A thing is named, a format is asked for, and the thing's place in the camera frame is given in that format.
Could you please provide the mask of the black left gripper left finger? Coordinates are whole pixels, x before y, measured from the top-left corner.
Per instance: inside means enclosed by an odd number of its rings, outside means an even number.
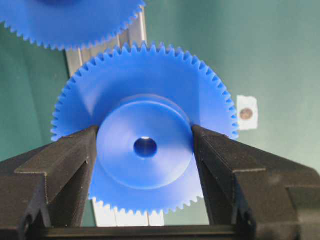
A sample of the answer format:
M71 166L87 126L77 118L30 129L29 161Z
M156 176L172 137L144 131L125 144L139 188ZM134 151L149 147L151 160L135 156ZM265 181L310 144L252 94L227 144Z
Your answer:
M96 161L97 126L0 163L0 227L22 229L42 214L45 226L79 227Z

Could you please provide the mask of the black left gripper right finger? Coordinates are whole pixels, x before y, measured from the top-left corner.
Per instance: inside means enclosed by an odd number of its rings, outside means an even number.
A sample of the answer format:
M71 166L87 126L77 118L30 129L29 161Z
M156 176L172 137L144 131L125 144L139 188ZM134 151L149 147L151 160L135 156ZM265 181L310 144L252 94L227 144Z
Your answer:
M312 168L192 127L194 154L211 224L238 217L254 229L320 226L320 176Z

